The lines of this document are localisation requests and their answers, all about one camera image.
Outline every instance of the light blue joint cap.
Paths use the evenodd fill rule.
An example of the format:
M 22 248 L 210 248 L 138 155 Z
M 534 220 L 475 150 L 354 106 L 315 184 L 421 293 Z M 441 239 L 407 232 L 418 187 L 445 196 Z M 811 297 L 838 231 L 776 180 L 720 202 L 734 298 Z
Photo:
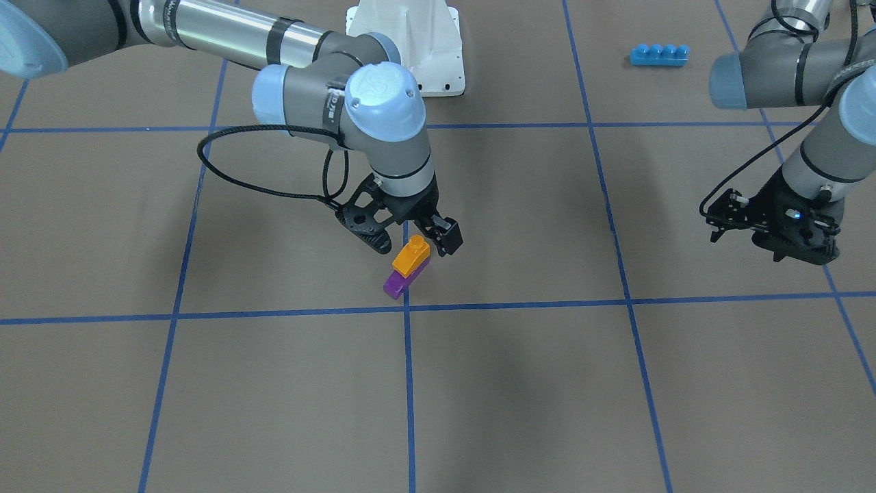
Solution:
M 374 139 L 408 140 L 426 124 L 426 104 L 417 80 L 397 63 L 384 61 L 358 69 L 344 92 L 344 109 L 350 119 Z
M 0 70 L 25 79 L 69 67 L 58 43 L 9 0 L 0 0 Z
M 389 61 L 401 65 L 401 53 L 399 53 L 399 47 L 395 46 L 395 43 L 392 42 L 392 39 L 389 39 L 389 36 L 379 32 L 368 32 L 367 35 L 376 39 L 378 43 L 380 43 L 380 46 L 383 47 Z
M 283 84 L 286 82 L 287 65 L 268 65 L 256 75 L 252 84 L 252 112 L 265 125 L 285 125 L 283 110 Z
M 839 100 L 839 119 L 852 137 L 876 146 L 876 67 L 851 81 Z
M 709 94 L 712 104 L 722 110 L 748 108 L 739 54 L 732 53 L 717 57 L 709 76 Z

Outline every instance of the metal cylinder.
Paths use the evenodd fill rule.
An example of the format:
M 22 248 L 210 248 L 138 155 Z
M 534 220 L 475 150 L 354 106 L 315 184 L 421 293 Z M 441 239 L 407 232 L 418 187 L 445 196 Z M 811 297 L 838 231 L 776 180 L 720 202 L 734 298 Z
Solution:
M 327 31 L 300 20 L 216 0 L 142 0 L 143 32 L 160 46 L 184 46 L 247 67 L 305 67 Z
M 767 32 L 784 32 L 799 38 L 802 42 L 815 41 L 817 34 L 827 29 L 831 4 L 833 0 L 775 0 L 779 18 L 793 30 L 782 25 L 770 6 L 766 8 L 766 13 L 754 26 L 748 39 L 757 38 Z M 804 32 L 817 32 L 817 34 L 803 34 Z

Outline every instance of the purple lego brick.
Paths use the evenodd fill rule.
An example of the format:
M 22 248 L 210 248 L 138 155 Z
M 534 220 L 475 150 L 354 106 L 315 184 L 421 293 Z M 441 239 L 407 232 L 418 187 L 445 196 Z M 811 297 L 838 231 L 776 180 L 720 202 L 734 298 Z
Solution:
M 389 279 L 384 282 L 384 291 L 386 291 L 386 294 L 391 296 L 392 299 L 399 299 L 401 293 L 405 292 L 405 289 L 411 285 L 411 282 L 420 275 L 420 272 L 422 272 L 427 265 L 429 265 L 429 257 L 426 257 L 423 263 L 421 263 L 420 266 L 417 267 L 417 269 L 407 278 L 394 269 L 392 274 L 389 274 Z

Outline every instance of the black cable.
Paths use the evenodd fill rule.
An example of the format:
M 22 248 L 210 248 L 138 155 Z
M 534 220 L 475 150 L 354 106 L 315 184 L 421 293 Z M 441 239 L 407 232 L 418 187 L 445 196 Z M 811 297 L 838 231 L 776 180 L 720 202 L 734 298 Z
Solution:
M 216 166 L 214 166 L 213 163 L 210 162 L 210 160 L 207 158 L 207 156 L 204 153 L 204 148 L 207 146 L 207 144 L 209 144 L 210 142 L 212 142 L 216 139 L 220 139 L 222 137 L 227 137 L 227 136 L 233 135 L 235 133 L 267 132 L 267 131 L 277 131 L 277 130 L 286 131 L 286 132 L 311 133 L 311 134 L 315 134 L 315 135 L 324 135 L 326 137 L 330 137 L 331 139 L 334 139 L 336 142 L 338 142 L 338 145 L 341 145 L 340 136 L 338 136 L 337 134 L 334 134 L 332 132 L 322 130 L 320 128 L 312 128 L 312 127 L 297 126 L 297 125 L 242 125 L 242 126 L 233 126 L 230 128 L 222 129 L 218 132 L 213 132 L 210 135 L 208 135 L 207 137 L 203 138 L 201 140 L 201 142 L 198 143 L 198 147 L 197 147 L 198 157 L 201 159 L 201 162 L 204 164 L 205 167 L 207 167 L 207 169 L 209 169 L 211 172 L 213 172 L 214 175 L 222 178 L 226 182 L 230 182 L 230 183 L 233 183 L 239 187 L 254 190 L 254 191 L 261 192 L 261 193 L 264 193 L 267 195 L 282 196 L 282 197 L 286 197 L 286 198 L 300 198 L 300 199 L 306 199 L 306 200 L 315 200 L 321 204 L 326 205 L 332 211 L 337 211 L 341 207 L 341 205 L 338 202 L 336 202 L 334 199 L 336 197 L 340 196 L 343 193 L 343 190 L 347 187 L 347 178 L 348 178 L 348 175 L 350 173 L 350 155 L 347 151 L 343 152 L 343 160 L 344 160 L 343 183 L 341 185 L 341 188 L 337 192 L 335 192 L 334 194 L 329 194 L 329 184 L 328 184 L 329 165 L 331 164 L 331 157 L 332 157 L 333 152 L 331 149 L 329 149 L 329 151 L 327 152 L 325 162 L 323 163 L 323 166 L 322 166 L 322 191 L 323 191 L 322 196 L 312 195 L 312 194 L 298 194 L 298 193 L 291 193 L 291 192 L 281 192 L 278 190 L 268 189 L 265 187 L 260 187 L 258 185 L 253 185 L 252 183 L 247 183 L 247 182 L 243 182 L 241 180 L 237 180 L 237 178 L 232 178 L 231 176 L 224 174 L 222 171 L 220 171 L 218 168 L 216 168 Z
M 776 16 L 776 20 L 779 20 L 780 24 L 782 24 L 784 26 L 783 21 L 778 18 L 779 12 L 776 10 L 775 2 L 776 2 L 776 0 L 772 0 L 770 3 L 771 7 L 773 9 L 773 15 Z M 849 64 L 851 64 L 851 59 L 854 57 L 854 54 L 855 54 L 855 48 L 858 45 L 858 9 L 857 9 L 857 5 L 855 4 L 855 0 L 849 0 L 849 7 L 851 9 L 851 38 L 849 39 L 849 49 L 845 54 L 845 60 L 843 62 L 843 67 L 847 67 Z M 871 9 L 873 11 L 873 15 L 876 16 L 876 7 L 871 7 Z M 787 26 L 786 28 L 791 29 L 791 30 L 795 30 L 795 28 L 793 28 L 791 26 Z M 798 133 L 800 130 L 806 128 L 806 126 L 808 126 L 809 124 L 814 122 L 816 120 L 816 118 L 821 116 L 821 114 L 824 113 L 824 110 L 826 110 L 828 107 L 830 107 L 833 104 L 834 97 L 839 92 L 840 87 L 842 87 L 841 84 L 838 85 L 836 88 L 834 88 L 831 91 L 831 93 L 826 95 L 824 97 L 824 103 L 818 107 L 818 109 L 815 111 L 815 113 L 813 113 L 809 118 L 806 118 L 806 121 L 804 121 L 803 123 L 794 127 L 790 132 L 786 133 L 785 135 L 782 135 L 781 138 L 779 138 L 778 140 L 776 140 L 775 142 L 773 142 L 769 146 L 765 147 L 759 153 L 755 154 L 750 160 L 746 161 L 745 164 L 743 164 L 739 168 L 736 168 L 732 173 L 727 175 L 727 177 L 724 178 L 714 189 L 712 189 L 712 191 L 709 193 L 709 195 L 707 195 L 703 199 L 703 201 L 700 203 L 700 215 L 706 219 L 720 220 L 724 224 L 729 224 L 729 225 L 732 225 L 735 227 L 742 227 L 744 229 L 747 229 L 748 225 L 736 223 L 734 221 L 725 221 L 722 218 L 712 216 L 711 214 L 706 212 L 706 209 L 705 209 L 706 204 L 709 202 L 709 200 L 711 200 L 712 197 L 714 197 L 718 193 L 718 191 L 720 191 L 728 182 L 730 182 L 730 180 L 732 180 L 737 175 L 739 175 L 740 173 L 745 171 L 755 161 L 762 158 L 764 155 L 766 155 L 767 153 L 769 153 L 770 151 L 772 151 L 773 149 L 778 147 L 782 142 L 787 140 L 789 137 L 791 137 L 795 133 Z
M 716 216 L 712 216 L 711 214 L 709 214 L 708 212 L 706 212 L 706 209 L 705 209 L 706 203 L 708 203 L 709 200 L 711 200 L 711 198 L 714 197 L 714 196 L 718 193 L 718 191 L 720 191 L 720 189 L 722 189 L 722 188 L 724 187 L 724 185 L 726 185 L 730 180 L 732 180 L 733 178 L 735 178 L 739 173 L 742 173 L 743 171 L 745 171 L 745 169 L 748 168 L 749 166 L 751 166 L 755 161 L 757 161 L 758 159 L 762 158 L 764 155 L 766 155 L 767 153 L 769 153 L 770 151 L 772 151 L 773 149 L 775 149 L 776 147 L 778 147 L 782 142 L 784 142 L 785 140 L 787 140 L 789 137 L 791 137 L 791 136 L 794 135 L 795 133 L 799 132 L 799 131 L 802 130 L 803 128 L 806 128 L 807 125 L 809 125 L 809 124 L 811 124 L 813 121 L 815 121 L 815 119 L 818 118 L 818 117 L 824 112 L 824 110 L 827 109 L 827 107 L 828 107 L 828 104 L 827 104 L 827 103 L 824 103 L 824 104 L 822 104 L 821 106 L 819 106 L 818 109 L 816 110 L 816 112 L 815 112 L 815 113 L 812 113 L 812 116 L 810 116 L 809 118 L 806 118 L 806 121 L 804 121 L 803 123 L 799 124 L 799 125 L 796 126 L 793 130 L 791 130 L 790 132 L 786 133 L 785 135 L 782 135 L 782 136 L 781 136 L 779 139 L 777 139 L 775 142 L 773 142 L 773 143 L 770 144 L 769 146 L 765 147 L 765 148 L 764 148 L 763 150 L 761 150 L 759 153 L 755 154 L 750 160 L 746 161 L 745 164 L 743 164 L 743 165 L 740 166 L 739 168 L 736 168 L 736 170 L 734 170 L 732 173 L 730 173 L 729 175 L 727 175 L 727 177 L 724 178 L 724 179 L 723 179 L 723 180 L 722 180 L 722 181 L 721 181 L 721 182 L 720 182 L 720 183 L 719 183 L 714 189 L 712 189 L 712 191 L 709 193 L 709 195 L 707 195 L 707 196 L 703 199 L 703 201 L 700 203 L 700 215 L 703 216 L 704 218 L 707 218 L 707 219 L 713 219 L 713 220 L 714 220 L 714 219 L 720 219 L 721 222 L 723 222 L 723 223 L 727 223 L 727 221 L 724 221 L 723 219 L 718 218 L 718 217 L 716 217 Z M 740 224 L 737 224 L 737 223 L 730 222 L 730 224 L 731 224 L 731 225 L 734 225 L 734 226 L 736 226 L 736 227 L 740 227 L 740 226 L 741 226 L 741 227 L 743 227 L 743 228 L 745 228 L 745 229 L 748 228 L 748 225 L 743 225 L 743 224 L 741 224 L 741 223 L 740 223 Z
M 773 12 L 773 18 L 779 21 L 779 24 L 785 29 L 791 31 L 794 34 L 799 34 L 801 36 L 814 36 L 813 42 L 818 39 L 818 30 L 817 29 L 797 29 L 793 27 L 791 24 L 785 22 L 785 19 L 779 13 L 779 8 L 776 6 L 776 0 L 770 0 L 769 4 L 770 10 Z

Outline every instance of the brown floor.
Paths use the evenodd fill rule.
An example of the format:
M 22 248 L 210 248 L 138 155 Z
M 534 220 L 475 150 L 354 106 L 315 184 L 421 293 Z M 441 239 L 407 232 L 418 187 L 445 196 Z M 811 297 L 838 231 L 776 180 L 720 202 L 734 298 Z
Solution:
M 244 3 L 338 31 L 350 7 Z M 712 245 L 696 213 L 810 112 L 710 103 L 767 2 L 450 4 L 468 86 L 427 111 L 465 244 L 399 301 L 319 204 L 200 182 L 254 72 L 142 46 L 0 75 L 1 491 L 876 490 L 876 179 L 829 268 Z M 691 60 L 632 67 L 641 42 Z M 211 158 L 311 192 L 323 154 Z

